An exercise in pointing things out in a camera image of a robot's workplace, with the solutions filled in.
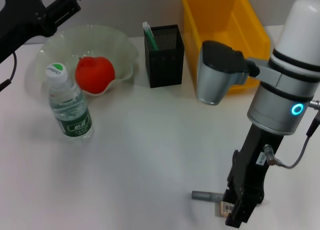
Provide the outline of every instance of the gray cylinder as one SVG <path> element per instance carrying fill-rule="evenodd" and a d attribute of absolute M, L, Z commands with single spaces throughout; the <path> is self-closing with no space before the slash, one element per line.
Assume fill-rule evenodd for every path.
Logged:
<path fill-rule="evenodd" d="M 292 135 L 308 107 L 278 96 L 259 86 L 248 111 L 248 118 L 257 127 L 277 135 Z"/>

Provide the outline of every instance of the green bottle label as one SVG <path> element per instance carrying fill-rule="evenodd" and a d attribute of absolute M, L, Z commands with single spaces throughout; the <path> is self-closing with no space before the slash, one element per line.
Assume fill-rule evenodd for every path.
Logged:
<path fill-rule="evenodd" d="M 59 119 L 57 120 L 64 135 L 70 136 L 70 137 L 82 136 L 86 134 L 92 126 L 92 120 L 91 120 L 88 108 L 86 109 L 85 113 L 81 117 L 77 118 L 76 120 L 72 120 L 72 121 L 62 121 Z"/>

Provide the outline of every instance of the bottle cap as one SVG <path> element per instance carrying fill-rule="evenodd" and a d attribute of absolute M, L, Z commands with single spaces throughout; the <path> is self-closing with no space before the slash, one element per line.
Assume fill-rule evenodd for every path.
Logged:
<path fill-rule="evenodd" d="M 68 79 L 66 67 L 61 63 L 53 63 L 45 70 L 49 84 L 60 85 Z"/>

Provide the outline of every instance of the green pen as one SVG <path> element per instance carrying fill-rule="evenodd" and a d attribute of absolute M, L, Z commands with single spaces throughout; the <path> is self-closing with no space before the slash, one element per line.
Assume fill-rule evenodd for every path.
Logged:
<path fill-rule="evenodd" d="M 158 46 L 157 46 L 157 44 L 156 44 L 155 37 L 154 37 L 154 34 L 152 33 L 152 30 L 151 30 L 151 28 L 150 28 L 150 25 L 148 25 L 147 22 L 144 22 L 144 23 L 142 24 L 142 27 L 143 27 L 143 29 L 144 29 L 146 38 L 147 38 L 147 40 L 149 41 L 152 49 L 153 49 L 154 51 L 158 51 L 159 48 L 158 48 Z"/>

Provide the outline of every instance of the gray wall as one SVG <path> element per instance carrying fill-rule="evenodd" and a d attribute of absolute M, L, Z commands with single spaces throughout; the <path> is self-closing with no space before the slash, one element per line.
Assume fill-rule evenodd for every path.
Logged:
<path fill-rule="evenodd" d="M 54 0 L 43 0 L 47 6 Z M 264 26 L 282 25 L 294 0 L 249 0 Z M 82 10 L 59 30 L 76 24 L 105 24 L 126 32 L 129 36 L 142 36 L 142 22 L 152 26 L 179 23 L 181 0 L 82 0 Z M 42 38 L 30 42 L 41 42 Z"/>

